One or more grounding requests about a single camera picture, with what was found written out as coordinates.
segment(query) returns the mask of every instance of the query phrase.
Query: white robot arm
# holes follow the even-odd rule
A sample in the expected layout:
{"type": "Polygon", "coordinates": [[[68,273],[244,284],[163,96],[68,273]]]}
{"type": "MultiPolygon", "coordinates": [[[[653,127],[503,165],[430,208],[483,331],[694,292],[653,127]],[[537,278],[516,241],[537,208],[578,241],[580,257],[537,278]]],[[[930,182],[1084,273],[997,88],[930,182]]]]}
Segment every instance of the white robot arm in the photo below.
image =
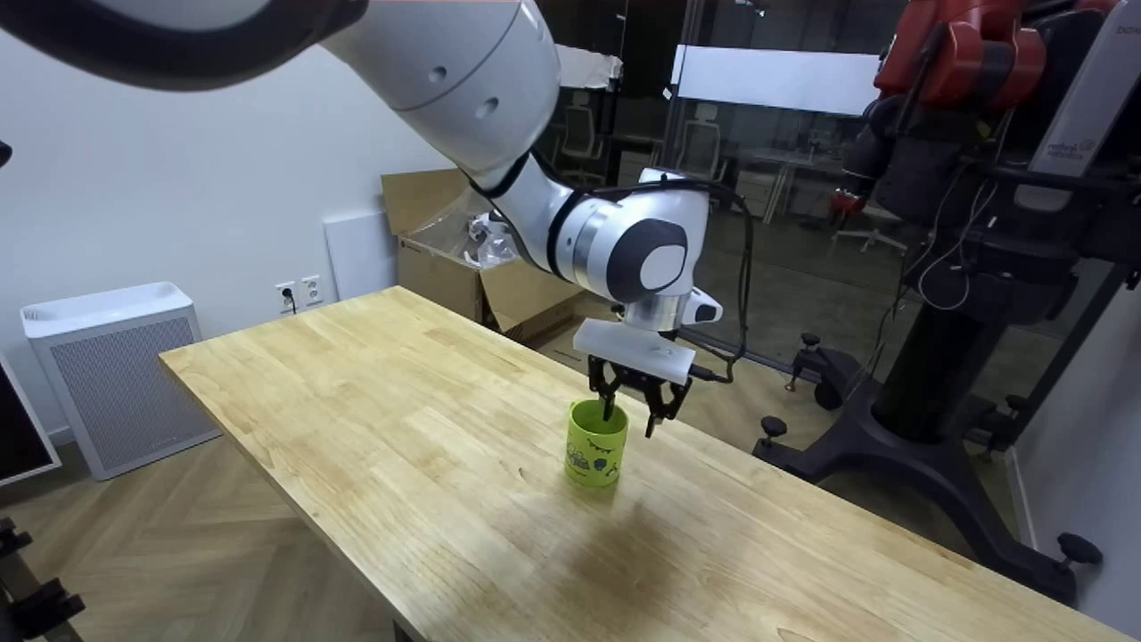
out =
{"type": "Polygon", "coordinates": [[[661,331],[720,320],[693,283],[705,191],[602,201],[553,182],[527,154],[559,96],[559,54],[535,0],[0,0],[0,25],[84,72],[161,88],[227,85],[329,44],[467,171],[533,264],[623,308],[619,323],[578,334],[586,354],[631,372],[641,392],[689,385],[693,348],[661,331]]]}
{"type": "Polygon", "coordinates": [[[623,302],[647,331],[720,316],[693,284],[701,191],[615,203],[553,182],[527,154],[559,96],[559,54],[533,0],[373,0],[329,46],[471,175],[533,264],[623,302]]]}

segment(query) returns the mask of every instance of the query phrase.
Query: wall outlet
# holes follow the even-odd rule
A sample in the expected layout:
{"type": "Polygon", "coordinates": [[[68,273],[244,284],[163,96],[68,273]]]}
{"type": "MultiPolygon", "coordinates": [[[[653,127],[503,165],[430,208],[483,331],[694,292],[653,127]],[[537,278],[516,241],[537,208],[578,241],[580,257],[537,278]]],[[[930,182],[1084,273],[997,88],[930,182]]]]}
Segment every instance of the wall outlet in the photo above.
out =
{"type": "Polygon", "coordinates": [[[278,292],[281,316],[295,314],[295,284],[292,283],[273,283],[273,292],[278,292]]]}
{"type": "Polygon", "coordinates": [[[306,308],[320,308],[320,302],[325,302],[325,297],[320,297],[320,273],[304,273],[298,284],[304,284],[304,302],[306,302],[306,308]]]}

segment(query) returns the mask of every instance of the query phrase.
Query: wooden table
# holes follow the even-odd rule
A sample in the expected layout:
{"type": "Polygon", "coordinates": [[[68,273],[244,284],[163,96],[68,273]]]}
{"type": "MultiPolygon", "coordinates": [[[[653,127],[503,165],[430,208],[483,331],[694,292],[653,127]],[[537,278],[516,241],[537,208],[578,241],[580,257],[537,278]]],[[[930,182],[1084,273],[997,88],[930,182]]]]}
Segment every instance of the wooden table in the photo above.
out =
{"type": "Polygon", "coordinates": [[[421,638],[1115,638],[678,421],[578,492],[586,379],[404,288],[163,359],[421,638]]]}

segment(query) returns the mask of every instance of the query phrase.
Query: black cable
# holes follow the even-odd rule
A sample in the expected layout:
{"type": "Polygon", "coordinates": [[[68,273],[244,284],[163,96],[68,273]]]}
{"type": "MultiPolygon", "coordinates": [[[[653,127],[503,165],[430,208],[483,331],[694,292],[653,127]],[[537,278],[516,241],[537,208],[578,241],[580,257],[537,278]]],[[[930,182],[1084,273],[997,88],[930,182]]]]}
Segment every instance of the black cable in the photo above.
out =
{"type": "Polygon", "coordinates": [[[693,368],[694,379],[701,381],[735,381],[735,368],[737,359],[748,354],[748,308],[751,308],[751,209],[748,203],[723,182],[705,182],[705,178],[664,178],[664,182],[637,182],[637,186],[619,186],[619,188],[593,188],[593,196],[599,201],[623,201],[623,196],[637,196],[637,191],[708,191],[713,201],[729,201],[730,208],[737,208],[741,222],[745,222],[745,246],[741,246],[741,264],[737,264],[737,345],[730,354],[694,343],[693,345],[713,354],[723,362],[723,375],[708,372],[708,368],[693,368]]]}
{"type": "MultiPolygon", "coordinates": [[[[1003,122],[1003,131],[997,131],[993,165],[997,165],[997,158],[1003,158],[1003,151],[1004,151],[1010,123],[1012,123],[1012,115],[1004,115],[1004,122],[1003,122]]],[[[970,171],[970,165],[959,165],[956,175],[952,175],[952,182],[946,186],[946,191],[943,191],[943,201],[938,201],[938,208],[935,208],[935,216],[930,216],[930,223],[928,223],[928,246],[920,248],[920,257],[897,260],[896,292],[890,292],[890,302],[886,308],[886,314],[880,314],[880,320],[878,320],[878,334],[872,334],[872,354],[870,354],[868,379],[872,379],[872,372],[880,368],[880,355],[886,355],[886,348],[887,348],[887,320],[897,314],[906,278],[914,278],[914,273],[925,267],[925,260],[935,254],[935,246],[938,246],[938,238],[943,238],[943,216],[946,216],[946,209],[947,209],[947,203],[952,203],[952,196],[956,196],[956,188],[959,188],[959,182],[963,182],[966,171],[970,171]]],[[[963,233],[970,233],[970,223],[974,223],[976,215],[984,209],[982,201],[976,201],[982,188],[984,188],[984,186],[974,188],[970,222],[963,223],[963,233]]]]}

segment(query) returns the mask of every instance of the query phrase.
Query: green cup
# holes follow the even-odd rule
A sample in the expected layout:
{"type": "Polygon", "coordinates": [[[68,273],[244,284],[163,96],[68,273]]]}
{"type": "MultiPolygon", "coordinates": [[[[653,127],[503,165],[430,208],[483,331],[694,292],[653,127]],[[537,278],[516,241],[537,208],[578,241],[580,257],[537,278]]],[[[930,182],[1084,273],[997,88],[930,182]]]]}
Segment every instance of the green cup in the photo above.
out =
{"type": "Polygon", "coordinates": [[[571,408],[566,421],[566,478],[578,484],[607,488],[619,478],[619,452],[626,446],[626,415],[619,408],[602,417],[599,398],[571,408]]]}

